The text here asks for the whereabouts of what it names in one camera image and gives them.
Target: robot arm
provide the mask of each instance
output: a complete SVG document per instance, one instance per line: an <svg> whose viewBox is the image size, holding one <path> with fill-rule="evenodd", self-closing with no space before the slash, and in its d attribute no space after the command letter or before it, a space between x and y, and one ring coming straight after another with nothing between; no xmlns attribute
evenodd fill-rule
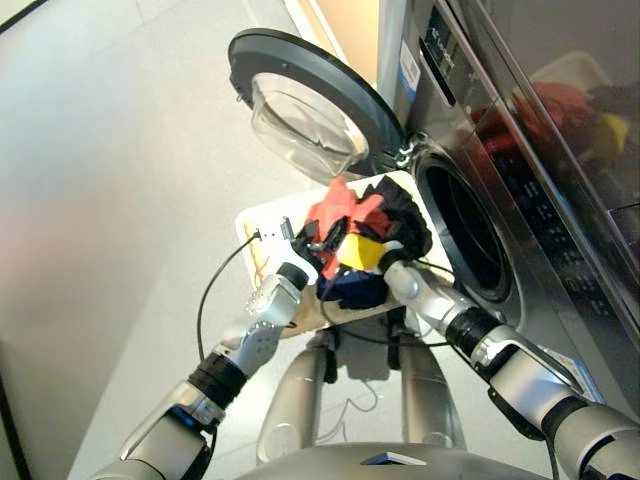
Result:
<svg viewBox="0 0 640 480"><path fill-rule="evenodd" d="M222 342L147 416L125 442L119 459L92 480L201 478L225 409L275 353L306 283L307 275L288 263L268 276Z"/></svg>
<svg viewBox="0 0 640 480"><path fill-rule="evenodd" d="M562 365L432 274L405 266L397 252L381 268L395 298L466 357L520 433L551 442L571 478L640 478L635 422L586 401Z"/></svg>

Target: floor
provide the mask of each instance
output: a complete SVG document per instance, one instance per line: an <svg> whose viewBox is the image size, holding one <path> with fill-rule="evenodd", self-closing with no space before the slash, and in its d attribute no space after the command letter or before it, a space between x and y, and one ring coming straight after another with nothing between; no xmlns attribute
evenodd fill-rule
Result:
<svg viewBox="0 0 640 480"><path fill-rule="evenodd" d="M45 249L16 235L15 251L27 252L22 263L0 257L17 275L9 282L0 274L0 295L35 291L48 312L30 311L25 323L15 312L33 302L12 304L6 311L17 320L2 331L7 359L24 360L10 362L9 380L15 398L32 401L17 417L36 478L84 479L115 458L132 428L196 363L197 302L236 245L235 216L315 186L259 144L250 112L228 83L228 42L255 26L294 29L278 0L55 0L0 38L0 90L11 92L0 100L11 113L0 123L0 146L15 160L0 179L35 205L28 212L34 220L19 225L25 232L46 228L48 235L52 223L60 232ZM25 158L41 164L24 168ZM29 182L37 182L38 195ZM44 273L33 260L38 254L49 262ZM68 273L63 282L60 269ZM233 263L205 311L208 346L249 294L244 266ZM229 408L205 478L234 478L255 465L261 419L307 339L282 342ZM55 354L40 353L48 348ZM544 445L518 436L450 349L437 356L468 449L548 476ZM34 372L38 385L21 386ZM362 407L373 401L346 377L341 371L325 388L321 433L347 398ZM400 440L398 375L371 386L378 406L349 409L346 438ZM46 398L50 410L36 398ZM342 440L340 433L333 441Z"/></svg>

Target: washing machine drum opening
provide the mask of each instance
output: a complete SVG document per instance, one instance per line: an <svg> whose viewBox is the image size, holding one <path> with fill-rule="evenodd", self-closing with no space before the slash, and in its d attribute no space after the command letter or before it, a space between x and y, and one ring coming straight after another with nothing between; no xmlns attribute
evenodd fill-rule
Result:
<svg viewBox="0 0 640 480"><path fill-rule="evenodd" d="M476 195L448 168L429 166L418 172L420 192L429 205L456 275L475 293L491 301L509 291L511 270L502 243Z"/></svg>
<svg viewBox="0 0 640 480"><path fill-rule="evenodd" d="M252 80L252 127L258 138L314 180L328 183L369 154L360 129L336 105L275 73Z"/></svg>

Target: washing machine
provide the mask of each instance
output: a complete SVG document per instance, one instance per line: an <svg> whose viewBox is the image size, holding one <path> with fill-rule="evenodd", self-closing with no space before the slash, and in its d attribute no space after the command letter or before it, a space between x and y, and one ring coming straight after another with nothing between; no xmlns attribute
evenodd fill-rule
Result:
<svg viewBox="0 0 640 480"><path fill-rule="evenodd" d="M639 8L382 1L380 93L266 29L230 80L311 178L411 172L460 288L638 419Z"/></svg>

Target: washing machine door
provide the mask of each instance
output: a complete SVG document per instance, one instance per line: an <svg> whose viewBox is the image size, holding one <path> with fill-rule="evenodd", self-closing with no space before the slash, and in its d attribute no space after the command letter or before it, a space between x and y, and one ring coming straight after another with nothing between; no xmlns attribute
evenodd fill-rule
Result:
<svg viewBox="0 0 640 480"><path fill-rule="evenodd" d="M268 29L229 45L231 83L278 156L322 183L394 170L405 139L385 101L356 72L298 37Z"/></svg>

